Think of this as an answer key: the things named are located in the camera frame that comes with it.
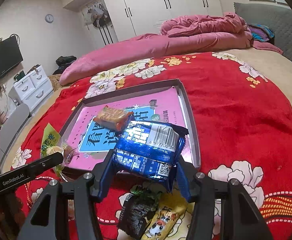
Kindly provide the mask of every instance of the blue snack package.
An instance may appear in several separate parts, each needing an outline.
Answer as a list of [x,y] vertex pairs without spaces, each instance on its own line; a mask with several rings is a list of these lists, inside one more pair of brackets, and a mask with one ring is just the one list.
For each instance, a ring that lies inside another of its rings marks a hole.
[[117,168],[141,175],[173,190],[176,164],[188,129],[165,122],[130,121],[113,151]]

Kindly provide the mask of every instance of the white dresser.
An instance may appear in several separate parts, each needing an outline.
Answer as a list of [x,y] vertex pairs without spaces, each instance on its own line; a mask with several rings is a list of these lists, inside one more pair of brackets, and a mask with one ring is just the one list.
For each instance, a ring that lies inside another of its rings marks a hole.
[[30,112],[36,112],[44,99],[53,92],[51,82],[42,66],[39,66],[36,70],[31,71],[14,83],[9,91],[9,96],[16,99],[20,104],[28,105]]

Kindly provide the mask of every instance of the television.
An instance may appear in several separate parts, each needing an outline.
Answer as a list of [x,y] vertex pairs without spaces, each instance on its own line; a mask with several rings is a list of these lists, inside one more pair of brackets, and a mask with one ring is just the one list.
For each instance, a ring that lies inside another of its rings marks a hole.
[[22,61],[16,36],[0,42],[0,79]]

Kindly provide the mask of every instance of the metal bolt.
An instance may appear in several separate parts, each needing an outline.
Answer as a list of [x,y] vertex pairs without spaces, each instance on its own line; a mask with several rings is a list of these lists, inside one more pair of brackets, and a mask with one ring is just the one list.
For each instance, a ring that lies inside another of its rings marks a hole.
[[203,179],[203,178],[205,177],[205,174],[203,174],[202,172],[197,172],[197,173],[196,173],[196,177],[197,177],[198,179]]
[[90,172],[87,172],[84,174],[84,179],[90,179],[92,177],[92,174]]
[[235,186],[237,186],[240,182],[239,182],[238,179],[231,179],[230,180],[230,183],[233,184],[233,185],[235,185]]
[[56,180],[56,179],[52,179],[51,181],[49,181],[50,186],[55,186],[55,185],[57,185],[57,183],[58,183],[58,180]]

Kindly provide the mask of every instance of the floral blanket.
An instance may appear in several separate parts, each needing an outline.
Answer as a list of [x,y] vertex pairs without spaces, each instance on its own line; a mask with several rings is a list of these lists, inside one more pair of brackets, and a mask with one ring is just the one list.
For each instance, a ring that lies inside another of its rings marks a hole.
[[[267,77],[227,53],[148,58],[79,80],[61,92],[32,128],[12,169],[38,159],[47,123],[60,130],[83,98],[175,78],[184,84],[193,110],[201,171],[223,181],[237,178],[259,208],[274,239],[287,239],[292,233],[292,107]],[[53,171],[46,171],[16,191],[26,215],[52,178]],[[104,239],[129,238],[116,225],[123,201],[133,194],[134,185],[158,190],[157,185],[135,176],[118,175],[108,196],[96,204]],[[76,239],[73,202],[69,202],[68,209],[71,239]],[[185,239],[192,210],[189,204],[167,239]],[[217,237],[220,200],[215,201],[214,215],[213,237]]]

